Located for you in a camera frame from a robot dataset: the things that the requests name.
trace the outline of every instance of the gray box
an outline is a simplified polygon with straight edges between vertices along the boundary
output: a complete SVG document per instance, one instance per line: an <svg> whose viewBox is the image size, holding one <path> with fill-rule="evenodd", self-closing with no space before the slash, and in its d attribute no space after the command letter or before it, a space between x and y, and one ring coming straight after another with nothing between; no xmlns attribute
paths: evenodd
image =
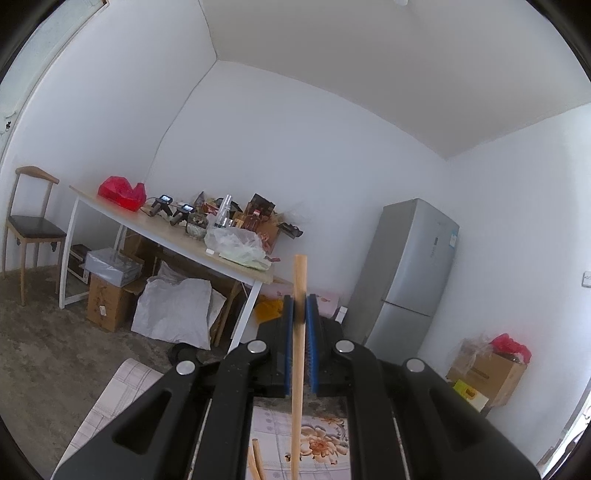
<svg viewBox="0 0 591 480"><path fill-rule="evenodd" d="M124 287L142 274L142 265L114 248L88 252L85 269L115 287Z"/></svg>

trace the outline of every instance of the silver refrigerator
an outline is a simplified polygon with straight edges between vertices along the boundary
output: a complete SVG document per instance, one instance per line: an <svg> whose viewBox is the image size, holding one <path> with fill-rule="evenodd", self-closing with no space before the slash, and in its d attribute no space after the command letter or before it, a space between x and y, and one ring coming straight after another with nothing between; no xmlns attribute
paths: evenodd
<svg viewBox="0 0 591 480"><path fill-rule="evenodd" d="M416 356L443 294L459 227L424 200L384 207L343 321L379 359Z"/></svg>

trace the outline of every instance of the wooden tabletop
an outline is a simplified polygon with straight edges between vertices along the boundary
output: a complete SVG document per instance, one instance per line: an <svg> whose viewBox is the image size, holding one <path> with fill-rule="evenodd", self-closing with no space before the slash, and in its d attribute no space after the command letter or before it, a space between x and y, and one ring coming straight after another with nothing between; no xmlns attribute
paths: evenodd
<svg viewBox="0 0 591 480"><path fill-rule="evenodd" d="M98 196L95 190L84 191L72 185L70 188L80 197L80 200L98 212L201 265L249 285L256 281L273 283L273 266L269 270L260 271L221 258L218 253L209 255L206 253L207 247L203 240L188 236L183 227L170 225L170 222L160 215L150 217L141 210L131 212Z"/></svg>

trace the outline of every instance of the floor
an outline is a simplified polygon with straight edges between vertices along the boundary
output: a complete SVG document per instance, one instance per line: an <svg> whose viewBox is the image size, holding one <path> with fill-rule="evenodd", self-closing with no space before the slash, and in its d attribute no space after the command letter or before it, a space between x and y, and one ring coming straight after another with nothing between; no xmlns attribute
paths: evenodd
<svg viewBox="0 0 591 480"><path fill-rule="evenodd" d="M74 433L124 360L160 372L170 344L85 319L86 302L60 310L51 270L0 278L0 414L40 474L49 478ZM211 361L201 352L203 362Z"/></svg>

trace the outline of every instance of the red plastic bag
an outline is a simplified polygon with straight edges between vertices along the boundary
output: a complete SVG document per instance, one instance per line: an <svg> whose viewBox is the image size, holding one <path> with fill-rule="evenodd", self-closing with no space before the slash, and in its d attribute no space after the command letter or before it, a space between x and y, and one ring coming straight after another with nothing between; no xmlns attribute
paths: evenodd
<svg viewBox="0 0 591 480"><path fill-rule="evenodd" d="M146 189L143 183L131 188L129 180L123 177L109 177L99 187L99 195L132 212L137 212L146 202Z"/></svg>
<svg viewBox="0 0 591 480"><path fill-rule="evenodd" d="M491 345L494 348L495 353L511 353L519 359L523 358L524 364L527 365L528 363L530 363L530 350L525 345L522 345L514 341L508 333L503 333L503 335L499 335L491 342Z"/></svg>

